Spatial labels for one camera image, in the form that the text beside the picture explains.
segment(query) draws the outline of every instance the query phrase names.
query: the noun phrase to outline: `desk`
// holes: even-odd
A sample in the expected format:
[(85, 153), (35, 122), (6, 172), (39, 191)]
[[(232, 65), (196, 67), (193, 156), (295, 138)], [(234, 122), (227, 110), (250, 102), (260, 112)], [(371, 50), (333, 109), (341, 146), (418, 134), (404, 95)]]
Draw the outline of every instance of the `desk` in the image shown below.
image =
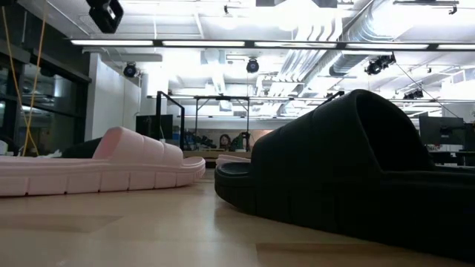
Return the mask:
[(436, 164), (452, 163), (458, 166), (475, 165), (475, 151), (431, 151), (429, 154)]

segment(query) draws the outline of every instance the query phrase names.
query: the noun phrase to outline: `black slide sandal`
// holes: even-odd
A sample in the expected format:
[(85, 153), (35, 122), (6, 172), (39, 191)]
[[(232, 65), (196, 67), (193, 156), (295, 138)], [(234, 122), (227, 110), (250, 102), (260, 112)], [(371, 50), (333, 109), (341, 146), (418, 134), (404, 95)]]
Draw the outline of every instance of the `black slide sandal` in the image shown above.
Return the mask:
[(408, 117), (367, 90), (260, 138), (215, 171), (259, 217), (475, 262), (475, 173), (436, 167)]

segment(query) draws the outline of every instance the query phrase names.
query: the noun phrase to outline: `cable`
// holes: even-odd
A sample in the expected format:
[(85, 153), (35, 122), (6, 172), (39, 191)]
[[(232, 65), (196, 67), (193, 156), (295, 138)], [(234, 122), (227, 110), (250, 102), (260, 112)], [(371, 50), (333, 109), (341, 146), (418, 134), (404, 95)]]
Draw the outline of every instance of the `cable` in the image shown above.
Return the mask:
[[(22, 95), (20, 94), (18, 81), (16, 80), (15, 64), (13, 63), (12, 49), (11, 49), (11, 46), (10, 46), (10, 36), (9, 36), (9, 33), (8, 33), (7, 15), (5, 13), (5, 7), (1, 7), (1, 13), (3, 15), (3, 24), (4, 24), (4, 27), (5, 27), (5, 37), (7, 39), (7, 49), (8, 49), (8, 56), (10, 58), (10, 67), (12, 68), (12, 72), (13, 72), (13, 83), (15, 84), (16, 95), (18, 97), (18, 102), (19, 102), (19, 105), (21, 107), (22, 106)], [(20, 108), (20, 113), (23, 113), (24, 124), (27, 125), (27, 116), (26, 116), (26, 113), (23, 111), (23, 108)], [(36, 143), (33, 140), (33, 137), (31, 136), (31, 132), (30, 132), (29, 128), (27, 128), (27, 130), (26, 130), (26, 137), (27, 138), (30, 137), (30, 141), (33, 144), (33, 147), (36, 149), (36, 155), (39, 156), (38, 148), (36, 147)]]
[(426, 90), (424, 90), (424, 88), (422, 88), (421, 85), (419, 85), (419, 83), (417, 83), (416, 81), (414, 81), (414, 79), (409, 76), (409, 74), (407, 74), (407, 72), (401, 67), (399, 66), (399, 64), (397, 62), (394, 62), (394, 64), (396, 64), (396, 66), (398, 66), (402, 72), (411, 80), (413, 81), (413, 83), (415, 85), (417, 85), (417, 87), (419, 87), (419, 89), (421, 89), (422, 91), (424, 91), (424, 93), (426, 93), (431, 99), (433, 99), (435, 102), (437, 102), (437, 104), (439, 104), (442, 108), (444, 108), (446, 111), (450, 112), (452, 115), (454, 115), (456, 118), (460, 119), (459, 116), (457, 116), (454, 112), (452, 112), (450, 109), (446, 108), (441, 102), (439, 102), (439, 100), (437, 100), (435, 97), (431, 96)]
[[(42, 34), (39, 37), (39, 49), (38, 49), (38, 59), (36, 60), (36, 75), (35, 75), (35, 82), (33, 83), (33, 92), (31, 95), (31, 102), (30, 102), (30, 114), (28, 114), (28, 124), (27, 124), (27, 131), (30, 130), (31, 126), (31, 114), (33, 112), (33, 103), (35, 102), (35, 92), (36, 92), (36, 86), (38, 84), (38, 74), (39, 74), (39, 63), (42, 58), (42, 49), (43, 49), (43, 37), (45, 36), (45, 26), (46, 26), (46, 13), (47, 13), (47, 5), (48, 0), (45, 0), (45, 3), (43, 4), (43, 24), (42, 24)], [(28, 146), (28, 136), (24, 139), (24, 149), (23, 149), (23, 154), (24, 156)]]

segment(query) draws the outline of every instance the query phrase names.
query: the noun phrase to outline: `computer monitor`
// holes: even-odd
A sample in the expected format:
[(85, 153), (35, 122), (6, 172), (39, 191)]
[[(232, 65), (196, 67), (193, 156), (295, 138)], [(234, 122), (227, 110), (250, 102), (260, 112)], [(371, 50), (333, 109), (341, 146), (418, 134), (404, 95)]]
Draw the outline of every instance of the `computer monitor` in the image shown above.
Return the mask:
[(156, 140), (173, 139), (173, 115), (162, 115), (160, 124), (161, 131), (155, 116), (137, 116), (135, 131)]
[(419, 117), (422, 143), (425, 145), (464, 145), (463, 119), (452, 117)]

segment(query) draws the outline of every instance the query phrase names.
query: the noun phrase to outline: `white wall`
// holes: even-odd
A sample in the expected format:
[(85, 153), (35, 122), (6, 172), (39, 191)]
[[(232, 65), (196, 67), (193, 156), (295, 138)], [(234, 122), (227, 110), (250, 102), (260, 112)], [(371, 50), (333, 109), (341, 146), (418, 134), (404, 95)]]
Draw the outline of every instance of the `white wall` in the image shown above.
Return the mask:
[(462, 118), (464, 122), (474, 122), (475, 104), (446, 104), (442, 109), (442, 116)]
[[(149, 99), (147, 96), (156, 96), (157, 91), (161, 90), (168, 93), (168, 79), (157, 79), (159, 73), (143, 74), (141, 79), (142, 91), (140, 95), (140, 115), (154, 115), (156, 110), (156, 99)], [(166, 114), (166, 99), (162, 99), (162, 114)]]
[(91, 54), (85, 139), (101, 137), (112, 127), (135, 131), (140, 110), (140, 88), (107, 66), (98, 53)]

